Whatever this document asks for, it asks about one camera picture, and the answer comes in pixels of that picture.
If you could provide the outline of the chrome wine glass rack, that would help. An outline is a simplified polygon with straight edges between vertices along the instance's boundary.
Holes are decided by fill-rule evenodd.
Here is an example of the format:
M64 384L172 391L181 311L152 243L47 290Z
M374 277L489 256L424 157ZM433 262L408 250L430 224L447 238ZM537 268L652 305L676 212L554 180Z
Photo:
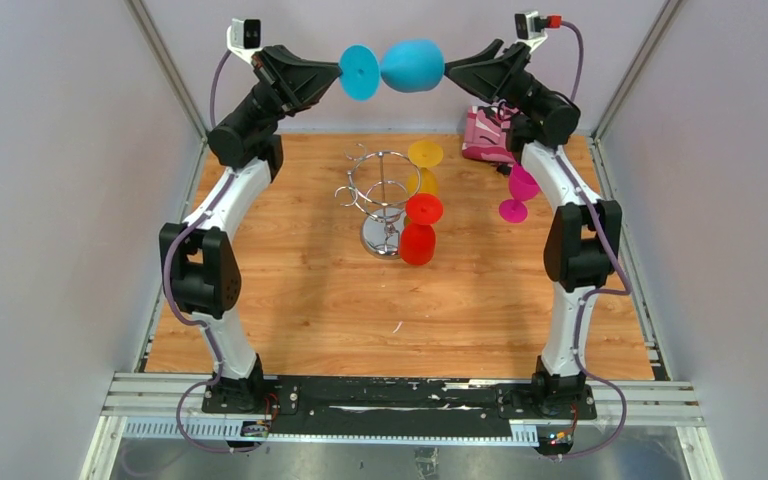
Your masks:
M406 177L419 172L407 154L374 150L358 142L344 150L350 162L334 198L344 208L363 215L359 238L364 249L384 260L400 257L400 242L406 225L407 201L419 192Z

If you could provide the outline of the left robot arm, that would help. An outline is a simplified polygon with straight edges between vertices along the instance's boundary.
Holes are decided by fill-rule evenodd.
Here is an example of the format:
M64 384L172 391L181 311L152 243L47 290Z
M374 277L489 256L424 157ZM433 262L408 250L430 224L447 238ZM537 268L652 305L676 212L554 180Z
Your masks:
M278 123L316 105L342 69L336 62L303 59L283 45L229 48L214 71L213 90L233 57L252 67L256 83L223 119L209 111L207 144L224 171L192 213L163 225L159 247L167 304L181 324L201 333L212 359L203 410L248 414L270 412L274 396L237 311L242 275L233 238L283 165Z

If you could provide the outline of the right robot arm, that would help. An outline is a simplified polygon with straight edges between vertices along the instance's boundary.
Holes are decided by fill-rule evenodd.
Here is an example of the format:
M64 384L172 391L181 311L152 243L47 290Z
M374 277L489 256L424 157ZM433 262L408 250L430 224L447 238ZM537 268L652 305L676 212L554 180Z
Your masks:
M586 337L596 300L617 271L622 209L590 188L567 158L563 148L580 110L527 72L530 56L523 43L504 47L495 40L477 55L446 63L444 74L481 101L514 108L506 147L554 211L543 253L554 289L549 337L528 390L501 398L510 409L529 404L552 418L581 411L588 395Z

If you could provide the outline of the blue wine glass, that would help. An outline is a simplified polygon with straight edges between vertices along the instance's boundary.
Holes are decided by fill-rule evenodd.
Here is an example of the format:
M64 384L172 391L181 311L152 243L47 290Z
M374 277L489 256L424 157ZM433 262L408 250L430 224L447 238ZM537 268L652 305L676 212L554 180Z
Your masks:
M381 84L399 93L435 89L444 77L441 49L429 39L412 39L392 45L381 57L362 44L349 46L338 61L342 90L355 101L367 101Z

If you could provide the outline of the pink wine glass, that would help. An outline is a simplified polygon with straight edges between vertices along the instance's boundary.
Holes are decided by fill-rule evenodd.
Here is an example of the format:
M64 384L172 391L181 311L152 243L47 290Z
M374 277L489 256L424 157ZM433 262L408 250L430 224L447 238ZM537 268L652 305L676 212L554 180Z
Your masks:
M508 223L522 223L529 215L526 202L540 193L536 179L521 165L514 163L508 176L510 198L498 207L500 217Z

